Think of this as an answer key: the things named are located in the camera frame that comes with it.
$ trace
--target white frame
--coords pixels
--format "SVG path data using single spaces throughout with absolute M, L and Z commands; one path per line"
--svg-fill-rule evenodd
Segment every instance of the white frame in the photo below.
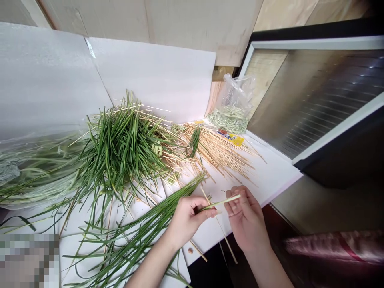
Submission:
M 252 41 L 246 53 L 239 76 L 244 76 L 256 49 L 279 50 L 379 50 L 384 49 L 384 36 L 328 38 L 311 40 Z M 292 165 L 303 160 L 335 139 L 353 125 L 384 106 L 384 92 L 354 112 L 319 140 L 292 160 Z

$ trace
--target clear plastic bag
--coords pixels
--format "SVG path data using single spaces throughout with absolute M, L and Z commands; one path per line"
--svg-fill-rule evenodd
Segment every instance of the clear plastic bag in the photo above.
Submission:
M 250 120 L 248 114 L 253 105 L 249 101 L 256 86 L 256 77 L 232 78 L 230 74 L 225 74 L 224 82 L 216 107 L 207 118 L 222 130 L 241 134 L 246 130 Z
M 51 204 L 76 189 L 82 132 L 0 142 L 0 207 L 9 210 Z

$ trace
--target stainless steel surface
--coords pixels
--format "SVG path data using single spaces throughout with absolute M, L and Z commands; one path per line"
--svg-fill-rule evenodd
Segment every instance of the stainless steel surface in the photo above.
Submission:
M 384 91 L 384 50 L 291 50 L 248 130 L 293 159 Z

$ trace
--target pixelated area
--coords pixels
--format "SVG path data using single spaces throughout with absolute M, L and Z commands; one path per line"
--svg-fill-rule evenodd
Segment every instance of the pixelated area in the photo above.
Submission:
M 58 235 L 0 235 L 2 288 L 58 288 Z

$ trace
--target white foam sheet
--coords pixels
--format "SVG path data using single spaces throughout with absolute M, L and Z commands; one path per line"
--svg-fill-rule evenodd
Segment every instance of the white foam sheet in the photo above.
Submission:
M 158 195 L 153 195 L 155 200 L 157 202 L 160 202 L 166 198 L 164 189 L 159 182 L 159 189 L 158 189 Z M 79 227 L 83 227 L 84 229 L 86 228 L 86 224 L 84 223 L 85 221 L 89 220 L 90 217 L 90 211 L 88 211 L 88 208 L 90 207 L 90 204 L 92 203 L 91 199 L 88 199 L 85 204 L 83 209 L 80 211 L 80 206 L 77 205 L 75 206 L 74 211 L 71 213 L 69 220 L 68 220 L 68 225 L 66 230 L 63 231 L 62 237 L 59 242 L 59 254 L 60 254 L 60 281 L 61 281 L 61 287 L 63 287 L 64 284 L 67 283 L 74 283 L 74 282 L 83 282 L 84 279 L 81 279 L 79 276 L 76 275 L 75 268 L 72 267 L 70 270 L 66 270 L 71 265 L 72 258 L 66 258 L 63 257 L 63 255 L 75 255 L 76 251 L 80 245 L 80 242 L 82 240 L 82 235 L 75 235 L 76 233 L 81 233 L 82 231 L 79 229 Z M 98 201 L 98 212 L 100 212 L 102 209 L 102 199 Z M 144 215 L 146 212 L 148 212 L 150 208 L 143 204 L 142 202 L 135 202 L 132 204 L 129 208 L 130 213 L 132 214 L 134 219 L 139 218 L 140 216 Z M 36 215 L 39 212 L 43 211 L 43 207 L 38 207 L 38 208 L 33 208 L 33 209 L 24 209 L 24 210 L 19 210 L 19 211 L 10 211 L 7 215 L 7 218 L 12 217 L 12 216 L 22 216 L 22 217 L 30 217 L 33 215 Z M 105 220 L 105 225 L 108 223 L 108 217 L 109 217 L 109 208 L 106 210 L 106 220 Z M 124 208 L 120 205 L 120 202 L 114 201 L 113 203 L 113 208 L 112 208 L 112 214 L 111 214 L 111 220 L 110 220 L 110 228 L 115 228 L 116 221 L 120 221 L 122 216 L 124 215 Z M 38 218 L 34 218 L 32 221 L 37 221 L 46 218 L 47 215 L 45 216 L 39 216 Z M 56 225 L 56 233 L 58 234 L 62 228 L 62 225 L 64 224 L 65 216 L 58 222 Z M 129 223 L 132 221 L 132 218 L 130 217 L 129 213 L 127 213 L 126 218 L 124 220 L 125 223 Z M 21 225 L 24 224 L 21 222 L 18 218 L 13 218 L 9 220 L 6 225 L 11 226 L 11 225 Z M 45 229 L 47 229 L 50 225 L 53 224 L 53 219 L 46 219 L 42 222 L 35 223 L 34 226 L 37 229 L 36 233 L 42 232 Z M 3 229 L 1 230 L 2 233 L 8 231 L 10 229 Z M 32 234 L 34 233 L 29 227 L 23 227 L 20 228 L 16 231 L 11 232 L 11 234 Z M 53 227 L 46 231 L 44 234 L 53 234 L 54 229 Z M 117 244 L 123 245 L 126 241 L 122 239 L 122 242 L 118 242 Z M 98 244 L 95 243 L 83 243 L 81 249 L 80 249 L 80 254 L 85 255 L 87 253 L 90 253 L 94 251 L 95 249 L 98 248 Z M 190 283 L 191 279 L 189 276 L 188 268 L 186 265 L 186 261 L 184 259 L 184 255 L 181 252 L 179 256 L 179 271 L 180 274 L 184 277 L 184 279 Z M 94 275 L 95 273 L 88 272 L 90 268 L 95 266 L 98 262 L 101 262 L 102 258 L 91 258 L 84 260 L 80 263 L 77 264 L 77 270 L 78 273 L 82 277 L 89 277 Z M 175 259 L 174 263 L 172 266 L 177 269 L 177 259 Z M 124 286 L 124 282 L 121 283 L 119 286 L 122 288 Z M 182 284 L 180 281 L 169 277 L 169 276 L 164 276 L 160 287 L 162 288 L 168 288 L 168 287 L 173 287 L 173 288 L 184 288 L 185 285 Z
M 216 184 L 212 179 L 208 179 L 206 183 L 203 182 L 202 188 L 207 195 L 211 195 L 212 202 L 220 202 L 226 199 L 223 191 L 230 190 L 233 186 L 245 185 L 258 200 L 261 207 L 264 207 L 272 199 L 300 179 L 302 174 L 296 167 L 292 166 L 288 157 L 282 155 L 257 136 L 252 135 L 253 138 L 249 135 L 242 136 L 246 139 L 245 143 L 247 145 L 252 145 L 266 161 L 265 163 L 259 156 L 249 156 L 246 152 L 240 152 L 240 154 L 250 160 L 251 165 L 255 168 L 255 170 L 252 170 L 252 175 L 249 177 L 252 182 L 238 173 L 234 173 L 234 176 L 236 176 L 241 183 L 229 176 L 224 177 L 222 174 L 209 166 L 203 159 L 204 167 L 216 181 Z M 191 176 L 186 177 L 182 175 L 181 181 L 186 184 L 192 178 L 193 177 Z M 164 189 L 166 194 L 168 194 L 170 193 L 170 190 L 175 191 L 178 187 L 175 185 L 164 185 Z M 199 187 L 194 191 L 194 195 L 203 196 Z M 227 236 L 232 232 L 228 214 L 223 204 L 218 205 L 216 208 L 222 211 L 222 214 L 219 214 L 217 218 L 224 230 L 225 235 Z M 223 238 L 224 235 L 217 223 L 217 220 L 215 218 L 210 218 L 200 226 L 196 234 L 193 236 L 192 241 L 202 253 L 205 253 Z M 193 249 L 194 252 L 192 254 L 188 253 L 189 248 Z M 200 257 L 198 252 L 195 251 L 190 243 L 184 245 L 183 253 L 188 266 Z
M 156 44 L 88 38 L 114 104 L 133 91 L 144 105 L 176 123 L 202 119 L 216 53 Z
M 84 37 L 0 22 L 0 140 L 77 130 L 112 105 Z

